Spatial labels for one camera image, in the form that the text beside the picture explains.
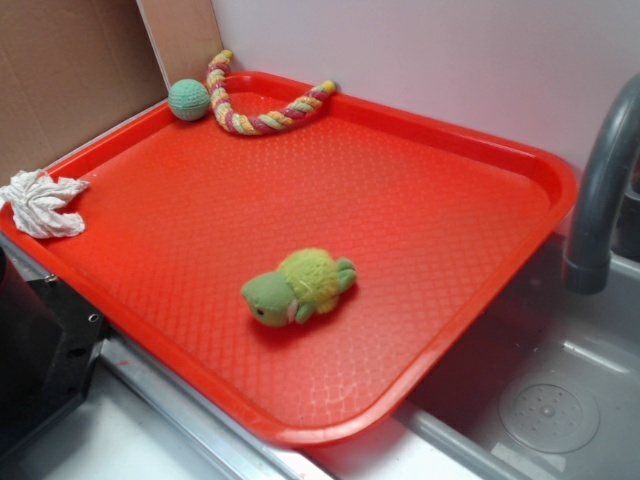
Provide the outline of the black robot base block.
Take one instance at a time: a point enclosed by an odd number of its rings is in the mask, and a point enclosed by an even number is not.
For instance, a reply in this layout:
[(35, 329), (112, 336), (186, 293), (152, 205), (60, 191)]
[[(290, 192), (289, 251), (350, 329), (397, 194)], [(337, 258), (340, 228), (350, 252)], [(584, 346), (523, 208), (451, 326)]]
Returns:
[(103, 322), (63, 280), (26, 280), (1, 254), (2, 460), (84, 402)]

